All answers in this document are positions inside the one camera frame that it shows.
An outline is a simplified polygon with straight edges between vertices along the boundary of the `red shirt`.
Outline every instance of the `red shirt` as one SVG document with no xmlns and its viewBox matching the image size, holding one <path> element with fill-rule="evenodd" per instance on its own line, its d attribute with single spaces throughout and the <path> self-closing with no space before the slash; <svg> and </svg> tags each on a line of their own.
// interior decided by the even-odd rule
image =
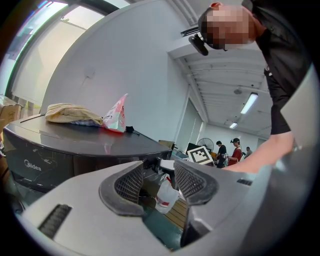
<svg viewBox="0 0 320 256">
<path fill-rule="evenodd" d="M 238 161 L 240 161 L 241 157 L 242 157 L 242 152 L 241 152 L 241 147 L 237 147 L 232 154 L 233 158 L 237 158 Z M 233 161 L 233 160 L 229 160 L 228 166 L 232 166 L 235 165 L 237 163 L 237 161 Z"/>
</svg>

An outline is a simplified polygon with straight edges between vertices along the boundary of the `fan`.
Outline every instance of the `fan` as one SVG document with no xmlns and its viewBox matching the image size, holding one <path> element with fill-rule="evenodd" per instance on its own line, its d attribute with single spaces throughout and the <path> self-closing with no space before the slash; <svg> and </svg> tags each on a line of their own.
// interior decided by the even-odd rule
<svg viewBox="0 0 320 256">
<path fill-rule="evenodd" d="M 211 152 L 214 150 L 214 143 L 209 138 L 202 138 L 197 143 L 198 146 L 205 146 L 207 149 L 211 150 Z"/>
</svg>

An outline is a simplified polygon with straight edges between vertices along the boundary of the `person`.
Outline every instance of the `person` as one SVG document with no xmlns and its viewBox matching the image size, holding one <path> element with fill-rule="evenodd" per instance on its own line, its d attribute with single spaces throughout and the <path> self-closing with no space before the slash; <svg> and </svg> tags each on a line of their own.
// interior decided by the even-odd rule
<svg viewBox="0 0 320 256">
<path fill-rule="evenodd" d="M 248 156 L 250 156 L 252 154 L 252 151 L 250 150 L 250 147 L 246 147 L 246 154 L 245 154 L 245 157 L 244 159 L 246 159 Z"/>
<path fill-rule="evenodd" d="M 216 154 L 216 159 L 219 160 L 218 164 L 217 164 L 217 168 L 223 168 L 224 167 L 224 163 L 226 160 L 225 154 L 227 153 L 227 148 L 225 145 L 222 144 L 222 142 L 220 140 L 218 140 L 216 142 L 217 146 L 219 147 L 219 151 L 218 154 Z"/>
<path fill-rule="evenodd" d="M 233 166 L 233 165 L 237 164 L 238 162 L 240 162 L 241 157 L 242 157 L 240 139 L 234 138 L 233 140 L 231 140 L 231 143 L 233 143 L 233 145 L 235 146 L 235 149 L 233 151 L 232 156 L 227 156 L 227 158 L 229 159 L 228 167 Z"/>
<path fill-rule="evenodd" d="M 264 75 L 272 99 L 271 135 L 250 157 L 225 168 L 257 173 L 262 166 L 274 164 L 293 148 L 294 135 L 280 110 L 300 85 L 312 62 L 294 29 L 272 3 L 244 0 L 242 5 L 213 3 L 200 16 L 198 26 L 203 41 L 211 48 L 226 50 L 255 41 L 265 58 Z"/>
</svg>

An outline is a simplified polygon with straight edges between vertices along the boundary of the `ceiling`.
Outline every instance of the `ceiling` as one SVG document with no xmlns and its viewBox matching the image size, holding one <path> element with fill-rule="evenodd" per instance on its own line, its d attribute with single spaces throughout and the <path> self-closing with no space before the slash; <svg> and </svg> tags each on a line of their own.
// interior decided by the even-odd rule
<svg viewBox="0 0 320 256">
<path fill-rule="evenodd" d="M 242 0 L 220 0 L 224 4 L 240 5 Z M 197 26 L 198 17 L 213 0 L 170 0 L 190 28 Z M 210 50 L 208 56 L 193 53 L 176 59 L 183 72 L 197 85 L 207 113 L 208 123 L 229 128 L 233 122 L 237 131 L 268 138 L 271 132 L 271 106 L 264 76 L 266 61 L 256 43 L 243 48 Z M 250 93 L 258 99 L 247 114 L 240 114 Z"/>
</svg>

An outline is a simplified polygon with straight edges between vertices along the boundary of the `industrial fan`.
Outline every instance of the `industrial fan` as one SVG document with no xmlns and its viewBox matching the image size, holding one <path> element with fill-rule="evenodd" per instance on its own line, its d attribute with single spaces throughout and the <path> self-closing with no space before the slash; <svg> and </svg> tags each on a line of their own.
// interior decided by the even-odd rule
<svg viewBox="0 0 320 256">
<path fill-rule="evenodd" d="M 214 143 L 211 139 L 209 138 L 202 138 L 198 141 L 197 143 L 198 146 L 205 146 L 208 150 L 210 150 L 210 152 L 212 152 L 214 150 Z"/>
</svg>

